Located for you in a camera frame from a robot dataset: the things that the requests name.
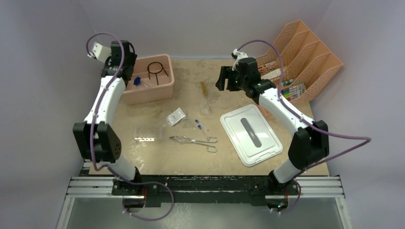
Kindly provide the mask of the white packet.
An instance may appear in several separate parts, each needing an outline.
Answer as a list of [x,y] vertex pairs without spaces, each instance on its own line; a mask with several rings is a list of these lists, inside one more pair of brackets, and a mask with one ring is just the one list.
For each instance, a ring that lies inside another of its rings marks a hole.
[[185,112],[181,108],[177,108],[175,111],[173,111],[166,117],[166,121],[169,126],[174,126],[185,117],[186,117]]

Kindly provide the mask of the pink plastic bin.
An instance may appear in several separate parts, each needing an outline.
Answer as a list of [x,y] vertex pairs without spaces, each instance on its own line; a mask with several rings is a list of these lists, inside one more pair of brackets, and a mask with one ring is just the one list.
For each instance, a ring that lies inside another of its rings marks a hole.
[[[149,88],[135,86],[133,81],[137,76],[141,77],[142,82],[149,85]],[[138,58],[121,99],[126,104],[133,105],[171,98],[174,84],[175,78],[169,55],[160,54]]]

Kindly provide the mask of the blue capped clear syringe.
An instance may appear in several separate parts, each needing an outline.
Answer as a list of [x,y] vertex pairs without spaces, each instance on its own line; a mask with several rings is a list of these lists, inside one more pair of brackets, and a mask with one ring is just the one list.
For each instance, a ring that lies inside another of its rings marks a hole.
[[142,78],[139,77],[139,76],[137,76],[137,77],[134,79],[133,84],[134,84],[135,86],[144,86],[144,87],[146,87],[146,88],[149,88],[149,85],[143,83],[143,82],[142,82]]

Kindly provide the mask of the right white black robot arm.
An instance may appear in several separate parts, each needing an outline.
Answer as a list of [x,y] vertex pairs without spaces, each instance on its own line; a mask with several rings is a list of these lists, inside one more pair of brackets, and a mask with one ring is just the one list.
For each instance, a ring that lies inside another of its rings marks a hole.
[[215,84],[220,91],[244,91],[248,98],[267,109],[292,134],[288,159],[268,175],[268,188],[280,194],[287,183],[310,165],[329,155],[327,124],[304,115],[287,99],[278,94],[276,85],[262,79],[255,58],[236,61],[235,66],[222,66]]

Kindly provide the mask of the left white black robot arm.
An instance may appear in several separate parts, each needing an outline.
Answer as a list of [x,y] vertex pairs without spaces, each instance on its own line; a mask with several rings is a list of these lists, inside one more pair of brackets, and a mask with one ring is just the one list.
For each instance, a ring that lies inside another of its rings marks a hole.
[[124,185],[130,195],[142,190],[139,170],[121,156],[122,144],[111,127],[121,95],[134,70],[137,55],[126,41],[112,41],[110,48],[95,43],[91,57],[103,57],[100,88],[84,121],[75,123],[73,134],[83,159],[93,162],[96,171],[106,167],[115,177],[116,186]]

